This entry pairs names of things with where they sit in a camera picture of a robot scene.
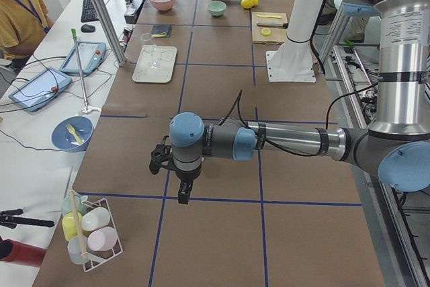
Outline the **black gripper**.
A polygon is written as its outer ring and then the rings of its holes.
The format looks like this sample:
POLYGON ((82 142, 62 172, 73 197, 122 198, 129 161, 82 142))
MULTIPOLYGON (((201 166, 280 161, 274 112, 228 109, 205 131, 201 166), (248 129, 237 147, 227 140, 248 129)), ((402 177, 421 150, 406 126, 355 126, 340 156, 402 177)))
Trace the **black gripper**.
POLYGON ((175 170, 176 176, 181 180, 177 193, 177 199, 180 204, 189 203, 193 182, 200 176, 201 170, 201 165, 191 171, 184 171, 179 168, 175 170))

